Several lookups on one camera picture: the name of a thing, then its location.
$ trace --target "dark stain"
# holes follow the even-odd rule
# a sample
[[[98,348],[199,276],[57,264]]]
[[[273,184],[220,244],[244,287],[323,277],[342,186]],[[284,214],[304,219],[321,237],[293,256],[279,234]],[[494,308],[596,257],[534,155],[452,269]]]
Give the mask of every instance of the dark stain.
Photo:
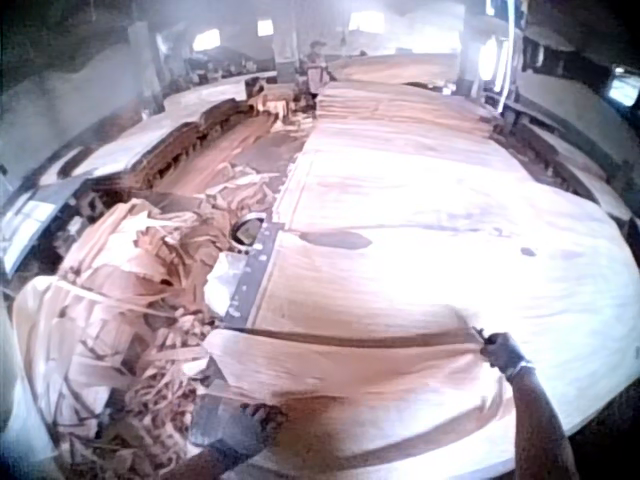
[[[520,249],[520,253],[522,253],[523,255],[525,255],[527,257],[535,257],[536,256],[536,252],[531,250],[529,247],[522,247]]]
[[[303,232],[298,235],[303,240],[319,247],[339,248],[343,250],[362,250],[371,245],[364,235],[347,230],[335,232]]]

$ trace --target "worker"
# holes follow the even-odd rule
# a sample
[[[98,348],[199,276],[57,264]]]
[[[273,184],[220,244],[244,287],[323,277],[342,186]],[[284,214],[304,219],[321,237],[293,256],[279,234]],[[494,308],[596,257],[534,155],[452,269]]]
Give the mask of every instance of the worker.
[[[168,472],[163,480],[220,477],[267,448],[286,418],[278,407],[241,405],[227,417],[219,440]]]
[[[538,381],[535,368],[507,333],[486,339],[480,353],[513,387],[516,407],[516,477],[577,479],[571,445]],[[179,465],[166,479],[215,478],[258,455],[275,439],[286,416],[278,407],[243,405],[229,417],[222,438]]]
[[[306,58],[307,81],[309,82],[309,92],[314,102],[324,86],[330,81],[327,61],[322,51],[326,45],[326,43],[318,40],[311,42],[311,52]]]
[[[532,363],[511,335],[490,335],[480,353],[506,377],[516,407],[516,478],[578,478],[573,451]]]

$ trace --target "pillar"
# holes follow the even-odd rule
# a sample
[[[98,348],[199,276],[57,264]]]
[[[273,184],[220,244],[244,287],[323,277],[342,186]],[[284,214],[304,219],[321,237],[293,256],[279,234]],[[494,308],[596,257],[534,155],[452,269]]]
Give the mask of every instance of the pillar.
[[[294,83],[299,60],[295,0],[271,0],[271,14],[278,83]]]
[[[129,45],[141,85],[143,115],[152,116],[164,112],[162,89],[158,81],[156,65],[147,22],[135,22],[129,27]]]

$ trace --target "window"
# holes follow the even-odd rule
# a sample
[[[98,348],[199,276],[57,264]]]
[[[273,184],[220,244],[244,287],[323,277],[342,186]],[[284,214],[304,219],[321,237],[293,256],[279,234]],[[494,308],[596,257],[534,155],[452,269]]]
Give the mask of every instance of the window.
[[[482,48],[478,57],[478,73],[485,82],[493,78],[498,62],[498,42],[496,37],[491,37]]]
[[[380,12],[354,12],[349,21],[349,30],[384,33],[384,15]]]
[[[193,49],[196,52],[202,52],[204,50],[211,50],[220,46],[220,30],[214,28],[201,33],[193,41]]]
[[[640,93],[640,76],[623,67],[616,67],[607,95],[625,107],[630,107],[636,103],[638,93]]]
[[[258,36],[268,37],[273,35],[273,21],[271,19],[258,21]]]

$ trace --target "bright window light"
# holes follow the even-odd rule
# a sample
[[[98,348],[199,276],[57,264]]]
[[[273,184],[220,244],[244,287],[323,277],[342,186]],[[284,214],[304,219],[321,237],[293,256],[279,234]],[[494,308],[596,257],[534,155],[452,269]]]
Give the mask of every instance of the bright window light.
[[[354,12],[349,21],[349,30],[369,33],[384,33],[384,14],[380,12]]]
[[[193,41],[193,49],[196,52],[203,52],[205,50],[211,50],[220,46],[220,30],[214,28],[201,33]]]
[[[629,73],[617,74],[609,86],[607,95],[625,107],[636,103],[640,93],[640,77]]]
[[[268,37],[269,35],[273,35],[273,21],[271,19],[259,20],[258,21],[258,36],[259,37]]]
[[[457,53],[462,48],[460,33],[426,27],[411,43],[413,53]]]
[[[478,58],[478,73],[485,82],[493,78],[498,61],[498,42],[495,37],[491,37],[480,49]]]

